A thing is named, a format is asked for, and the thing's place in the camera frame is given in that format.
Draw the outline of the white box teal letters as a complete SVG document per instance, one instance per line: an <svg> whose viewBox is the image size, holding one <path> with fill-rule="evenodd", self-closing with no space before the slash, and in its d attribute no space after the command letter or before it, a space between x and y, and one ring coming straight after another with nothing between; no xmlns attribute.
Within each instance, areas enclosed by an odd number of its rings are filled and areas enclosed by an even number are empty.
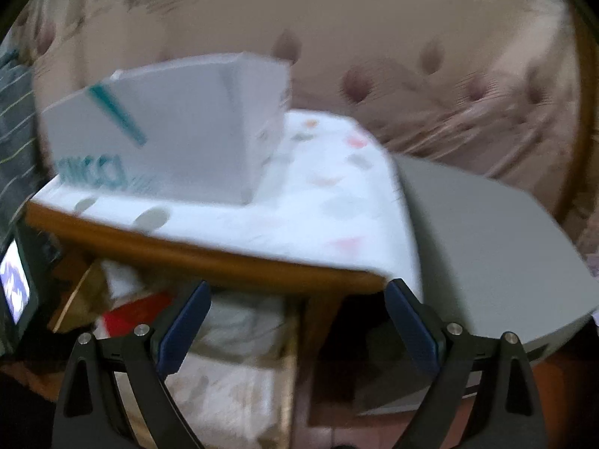
<svg viewBox="0 0 599 449"><path fill-rule="evenodd" d="M211 54L117 71L46 107L69 187L197 203L250 203L277 149L291 66Z"/></svg>

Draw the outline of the white garment in drawer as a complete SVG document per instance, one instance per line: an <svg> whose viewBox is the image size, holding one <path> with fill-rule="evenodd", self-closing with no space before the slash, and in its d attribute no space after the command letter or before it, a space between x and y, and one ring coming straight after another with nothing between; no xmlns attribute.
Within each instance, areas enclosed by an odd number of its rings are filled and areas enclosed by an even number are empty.
<svg viewBox="0 0 599 449"><path fill-rule="evenodd" d="M281 296L218 291L190 352L224 362L276 360L287 335Z"/></svg>

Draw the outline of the red underwear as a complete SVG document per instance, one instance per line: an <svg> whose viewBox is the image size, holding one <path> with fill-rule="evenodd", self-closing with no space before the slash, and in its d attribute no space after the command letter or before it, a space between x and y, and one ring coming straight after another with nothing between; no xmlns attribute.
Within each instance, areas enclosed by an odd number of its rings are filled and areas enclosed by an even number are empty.
<svg viewBox="0 0 599 449"><path fill-rule="evenodd" d="M104 327L109 337L128 335L138 324L151 324L161 312L173 303L168 293L156 293L126 303L103 315Z"/></svg>

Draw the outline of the left gripper display device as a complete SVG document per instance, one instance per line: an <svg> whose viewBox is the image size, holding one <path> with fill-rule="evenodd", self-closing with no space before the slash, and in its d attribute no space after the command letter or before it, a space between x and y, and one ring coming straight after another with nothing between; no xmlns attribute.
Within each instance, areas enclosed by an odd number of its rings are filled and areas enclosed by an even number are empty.
<svg viewBox="0 0 599 449"><path fill-rule="evenodd" d="M1 287L10 336L21 339L40 306L40 249L14 230L1 254Z"/></svg>

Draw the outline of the pink patterned bed sheet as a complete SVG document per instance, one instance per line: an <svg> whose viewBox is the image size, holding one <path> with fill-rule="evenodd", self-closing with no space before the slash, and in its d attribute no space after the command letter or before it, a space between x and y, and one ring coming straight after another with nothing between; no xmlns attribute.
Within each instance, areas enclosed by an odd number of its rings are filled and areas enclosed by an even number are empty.
<svg viewBox="0 0 599 449"><path fill-rule="evenodd" d="M294 105L388 149L527 190L598 238L598 48L568 0L30 0L13 26L41 103L211 51L291 61Z"/></svg>

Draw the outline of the white dotted table cloth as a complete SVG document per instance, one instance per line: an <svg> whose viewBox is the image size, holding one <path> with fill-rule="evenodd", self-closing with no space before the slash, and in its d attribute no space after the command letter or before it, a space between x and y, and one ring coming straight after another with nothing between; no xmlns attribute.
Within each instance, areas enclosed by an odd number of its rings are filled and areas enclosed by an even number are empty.
<svg viewBox="0 0 599 449"><path fill-rule="evenodd" d="M365 169L392 158L355 120L292 110L245 206L105 195L51 180L31 200L104 225L266 260L377 274L383 214Z"/></svg>

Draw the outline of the white sock bundle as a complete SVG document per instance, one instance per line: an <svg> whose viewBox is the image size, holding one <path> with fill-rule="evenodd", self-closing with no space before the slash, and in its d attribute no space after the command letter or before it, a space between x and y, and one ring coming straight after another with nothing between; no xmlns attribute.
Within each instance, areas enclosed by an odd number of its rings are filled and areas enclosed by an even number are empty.
<svg viewBox="0 0 599 449"><path fill-rule="evenodd" d="M128 299L143 291L141 279L132 266L126 266L113 260L102 260L100 264L113 301Z"/></svg>

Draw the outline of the brown wooden nightstand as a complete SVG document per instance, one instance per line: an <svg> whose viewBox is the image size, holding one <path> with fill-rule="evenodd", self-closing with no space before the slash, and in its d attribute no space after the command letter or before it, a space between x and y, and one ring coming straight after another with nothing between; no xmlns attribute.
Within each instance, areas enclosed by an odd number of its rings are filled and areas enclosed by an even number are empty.
<svg viewBox="0 0 599 449"><path fill-rule="evenodd" d="M30 226L99 256L189 274L197 280L193 285L205 281L209 287L319 296L374 293L385 285L382 275L366 270L266 260L189 242L159 239L140 231L85 220L36 202L28 203L25 217Z"/></svg>

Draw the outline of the grey plaid blanket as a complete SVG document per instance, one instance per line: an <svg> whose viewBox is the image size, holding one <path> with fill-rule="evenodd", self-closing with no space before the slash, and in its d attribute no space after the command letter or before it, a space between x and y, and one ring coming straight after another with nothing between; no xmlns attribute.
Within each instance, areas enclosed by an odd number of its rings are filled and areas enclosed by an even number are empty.
<svg viewBox="0 0 599 449"><path fill-rule="evenodd" d="M33 73L15 50L1 56L1 242L19 221L27 201L48 182L40 150Z"/></svg>

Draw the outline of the grey flat board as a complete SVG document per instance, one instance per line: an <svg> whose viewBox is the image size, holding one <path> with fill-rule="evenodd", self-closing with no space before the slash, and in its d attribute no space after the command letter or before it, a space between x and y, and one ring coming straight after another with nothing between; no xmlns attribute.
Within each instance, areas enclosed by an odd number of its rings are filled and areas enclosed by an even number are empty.
<svg viewBox="0 0 599 449"><path fill-rule="evenodd" d="M452 166L396 155L365 169L383 214L377 270L475 336L519 336L553 354L598 307L598 283L530 193Z"/></svg>

